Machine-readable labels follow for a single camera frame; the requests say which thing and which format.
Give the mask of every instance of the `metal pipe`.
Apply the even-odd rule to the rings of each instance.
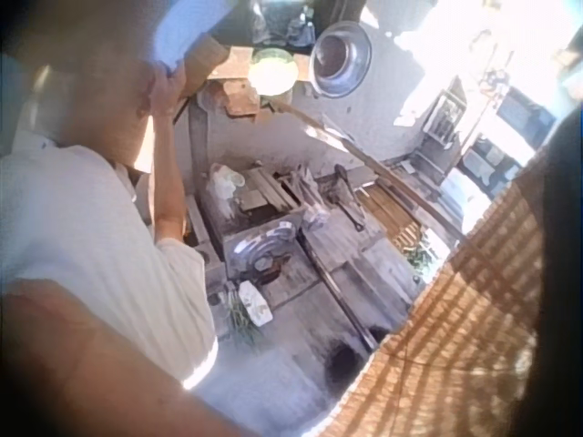
[[[338,288],[338,284],[336,284],[336,281],[332,278],[332,275],[328,272],[328,270],[326,270],[322,263],[322,260],[320,259],[320,257],[318,257],[318,255],[312,248],[312,245],[304,235],[303,230],[301,229],[298,232],[297,240],[298,243],[300,243],[300,246],[302,247],[303,251],[305,252],[306,256],[308,257],[312,265],[316,268],[316,271],[322,278],[324,284],[326,285],[328,290],[330,290],[332,297],[334,298],[334,300],[336,300],[336,303],[340,306],[343,313],[346,315],[348,320],[354,326],[356,332],[358,332],[358,335],[360,336],[366,351],[369,353],[374,352],[378,347],[378,343],[374,339],[371,332],[368,331],[363,326],[358,317],[356,317],[354,311],[348,306],[348,303],[346,303],[346,300],[344,300],[342,292]]]

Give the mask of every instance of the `white shirt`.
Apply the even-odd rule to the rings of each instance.
[[[114,169],[81,146],[0,160],[0,280],[52,279],[185,387],[212,366],[217,339],[204,260],[154,244]]]

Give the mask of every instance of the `metal bowl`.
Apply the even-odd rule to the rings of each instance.
[[[366,77],[372,54],[371,40],[357,23],[341,21],[331,25],[313,47],[310,82],[322,96],[348,96]]]

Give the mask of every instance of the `man's arm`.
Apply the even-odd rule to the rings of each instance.
[[[174,147],[172,118],[184,88],[186,74],[180,62],[168,75],[162,64],[155,66],[155,82],[150,95],[154,120],[154,230],[155,240],[172,238],[182,241],[186,203],[184,185]]]
[[[3,376],[64,435],[250,435],[55,282],[8,285],[1,310]]]

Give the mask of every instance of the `small plant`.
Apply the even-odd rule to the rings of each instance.
[[[262,333],[249,317],[247,309],[241,302],[239,292],[234,288],[225,293],[226,306],[229,310],[229,328],[234,340],[255,349],[259,346]]]
[[[409,261],[415,271],[420,274],[423,274],[434,260],[434,256],[430,253],[430,249],[427,249],[427,247],[428,241],[424,234],[417,246],[413,249],[404,250],[407,261]]]

